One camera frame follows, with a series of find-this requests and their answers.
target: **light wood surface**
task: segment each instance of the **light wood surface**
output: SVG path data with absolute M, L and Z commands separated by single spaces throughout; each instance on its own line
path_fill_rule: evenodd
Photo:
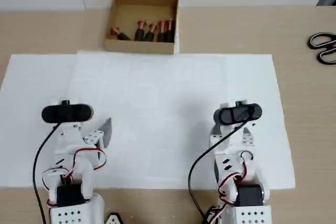
M 101 49 L 107 15 L 104 10 L 0 14 L 0 80 L 11 54 Z M 336 66 L 318 63 L 306 40 L 317 31 L 336 32 L 335 19 L 335 7 L 180 9 L 181 52 L 273 54 L 297 181 L 295 190 L 271 192 L 275 224 L 334 223 Z M 125 224 L 200 223 L 187 191 L 99 192 L 106 212 L 120 212 Z M 216 198 L 213 191 L 197 195 L 204 208 Z M 0 205 L 0 223 L 41 223 L 31 189 L 0 190 Z

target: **white sheet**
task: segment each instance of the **white sheet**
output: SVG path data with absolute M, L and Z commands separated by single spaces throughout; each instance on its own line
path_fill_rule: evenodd
M 213 112 L 230 98 L 263 108 L 262 131 L 253 133 L 270 188 L 295 186 L 271 56 L 13 55 L 0 92 L 0 186 L 31 186 L 35 151 L 51 129 L 40 112 L 61 98 L 93 106 L 84 133 L 112 116 L 108 163 L 97 171 L 97 187 L 187 188 L 191 163 L 208 147 Z M 38 172 L 54 143 L 44 149 Z M 192 184 L 215 188 L 211 156 L 197 166 Z

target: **cardboard box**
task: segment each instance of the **cardboard box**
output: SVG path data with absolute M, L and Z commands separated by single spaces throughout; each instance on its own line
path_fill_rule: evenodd
M 113 0 L 105 34 L 105 47 L 109 51 L 116 52 L 173 54 L 174 43 L 156 42 L 158 30 L 153 42 L 133 41 L 133 39 L 139 19 L 147 21 L 144 28 L 146 34 L 151 22 L 158 23 L 161 19 L 169 18 L 176 21 L 178 5 L 179 0 Z M 120 30 L 132 41 L 118 40 L 116 35 L 112 35 L 111 28 L 115 26 L 120 27 Z

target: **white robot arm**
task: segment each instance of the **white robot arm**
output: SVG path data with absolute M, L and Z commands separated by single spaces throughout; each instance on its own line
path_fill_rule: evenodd
M 271 224 L 270 190 L 258 167 L 250 132 L 260 116 L 261 108 L 247 101 L 224 104 L 215 112 L 210 147 L 242 123 L 244 126 L 213 150 L 219 199 L 218 206 L 208 210 L 204 223 Z
M 51 224 L 104 224 L 104 201 L 93 192 L 94 172 L 107 162 L 103 149 L 112 134 L 111 118 L 104 125 L 81 136 L 81 122 L 92 117 L 93 109 L 85 104 L 62 101 L 42 112 L 44 121 L 58 123 L 57 144 L 51 167 L 42 174 L 48 191 Z M 114 223 L 122 223 L 118 214 L 110 216 Z

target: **scissors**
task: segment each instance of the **scissors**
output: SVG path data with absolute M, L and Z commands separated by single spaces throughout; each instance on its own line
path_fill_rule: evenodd
M 326 42 L 322 42 L 320 44 L 315 44 L 313 41 L 318 37 L 326 37 L 326 38 L 329 38 L 329 40 Z M 324 56 L 330 55 L 336 52 L 336 34 L 326 33 L 326 32 L 316 33 L 309 38 L 309 40 L 307 41 L 307 45 L 310 49 L 325 48 L 324 51 L 317 54 L 317 60 L 320 63 L 325 64 L 325 65 L 335 65 L 336 64 L 336 60 L 324 59 Z

